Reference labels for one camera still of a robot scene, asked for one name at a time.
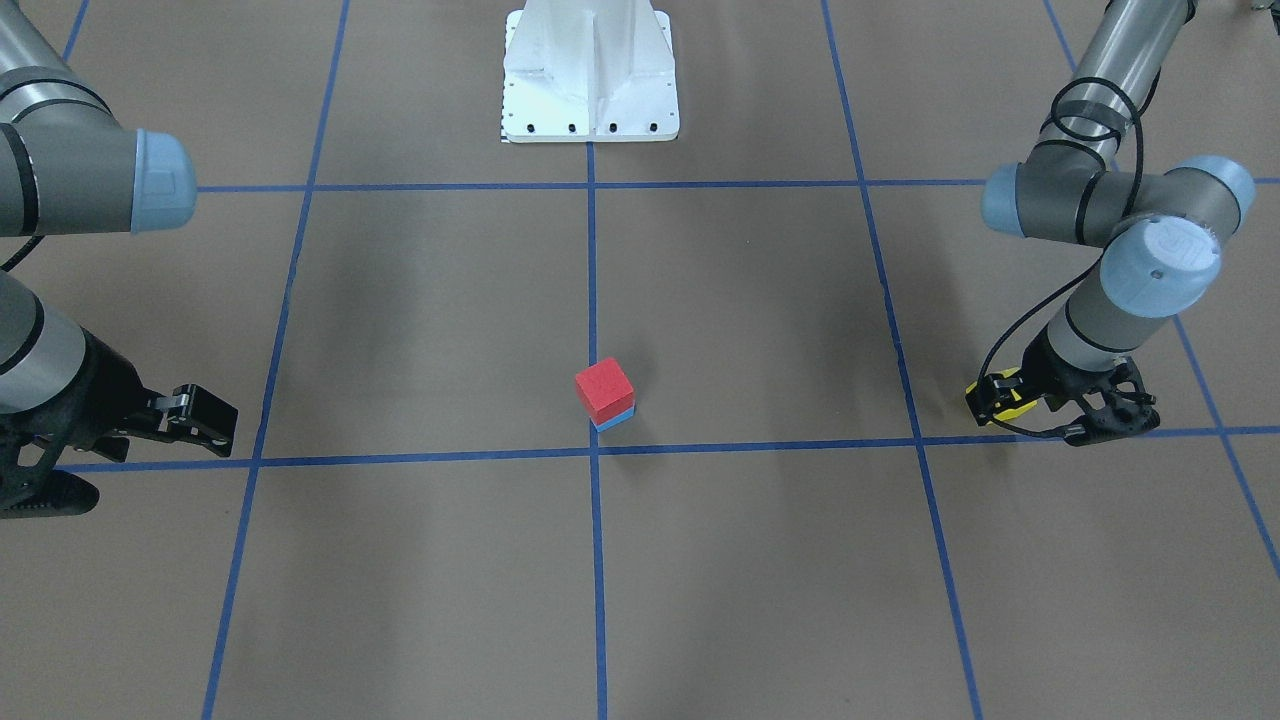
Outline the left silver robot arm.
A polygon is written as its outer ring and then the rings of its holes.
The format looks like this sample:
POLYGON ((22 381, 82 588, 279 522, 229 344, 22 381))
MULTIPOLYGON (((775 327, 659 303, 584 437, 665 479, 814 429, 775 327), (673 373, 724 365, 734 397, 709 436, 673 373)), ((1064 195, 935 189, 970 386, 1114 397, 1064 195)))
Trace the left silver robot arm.
POLYGON ((1036 146, 988 178, 986 224, 1016 237, 1098 249, 1052 293, 1059 310, 1006 372, 982 366, 965 393, 977 424, 1015 430, 1037 404, 1079 409, 1044 437, 1085 446, 1160 424, 1134 352, 1217 278, 1225 243, 1256 197, 1251 173, 1199 155, 1144 170, 1142 119, 1193 1, 1111 1, 1073 78, 1056 92, 1036 146))

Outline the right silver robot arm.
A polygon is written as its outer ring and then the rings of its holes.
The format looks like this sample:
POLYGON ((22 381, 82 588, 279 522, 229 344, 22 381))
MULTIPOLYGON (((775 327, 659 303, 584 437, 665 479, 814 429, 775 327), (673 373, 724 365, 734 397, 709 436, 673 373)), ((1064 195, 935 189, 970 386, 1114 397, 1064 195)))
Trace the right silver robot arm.
MULTIPOLYGON (((138 234, 183 227, 197 182, 172 135, 128 129, 15 1, 3 4, 3 236, 138 234)), ((115 462, 132 437, 233 446, 238 413, 198 386, 165 396, 79 324, 3 273, 3 414, 59 411, 36 437, 115 462)))

